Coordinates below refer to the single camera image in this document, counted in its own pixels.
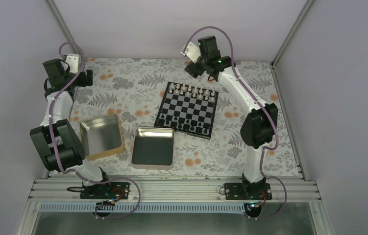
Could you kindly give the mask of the silver tin with black pieces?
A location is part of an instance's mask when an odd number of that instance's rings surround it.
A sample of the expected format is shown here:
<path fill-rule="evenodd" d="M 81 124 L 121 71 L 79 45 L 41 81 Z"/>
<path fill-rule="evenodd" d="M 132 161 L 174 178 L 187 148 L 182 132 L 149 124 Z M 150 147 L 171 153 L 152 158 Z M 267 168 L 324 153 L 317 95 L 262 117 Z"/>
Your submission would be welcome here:
<path fill-rule="evenodd" d="M 171 128 L 140 127 L 134 138 L 131 164 L 136 169 L 171 170 L 175 131 Z"/>

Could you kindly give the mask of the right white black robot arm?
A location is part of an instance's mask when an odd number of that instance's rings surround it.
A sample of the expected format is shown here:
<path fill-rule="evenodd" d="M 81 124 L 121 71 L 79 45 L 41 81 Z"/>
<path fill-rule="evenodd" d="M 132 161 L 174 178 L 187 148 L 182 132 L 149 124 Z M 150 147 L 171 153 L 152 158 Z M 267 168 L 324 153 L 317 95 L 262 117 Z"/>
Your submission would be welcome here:
<path fill-rule="evenodd" d="M 266 103 L 248 86 L 231 57 L 221 56 L 215 36 L 200 38 L 197 44 L 188 41 L 181 53 L 191 60 L 185 68 L 188 74 L 193 78 L 208 74 L 241 105 L 245 120 L 240 135 L 247 145 L 247 157 L 240 196 L 254 199 L 263 195 L 268 190 L 263 161 L 266 145 L 277 135 L 277 106 Z"/>

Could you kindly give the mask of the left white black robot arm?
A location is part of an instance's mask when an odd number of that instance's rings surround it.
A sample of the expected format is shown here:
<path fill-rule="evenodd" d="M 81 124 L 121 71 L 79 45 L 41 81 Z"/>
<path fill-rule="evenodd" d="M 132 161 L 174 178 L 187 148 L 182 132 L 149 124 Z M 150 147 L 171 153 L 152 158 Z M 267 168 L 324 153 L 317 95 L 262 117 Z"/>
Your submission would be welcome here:
<path fill-rule="evenodd" d="M 47 110 L 39 127 L 30 130 L 30 138 L 49 171 L 81 172 L 100 178 L 97 168 L 85 159 L 84 147 L 70 125 L 76 87 L 91 86 L 93 72 L 81 68 L 79 54 L 64 55 L 43 63 L 48 78 L 44 82 Z"/>

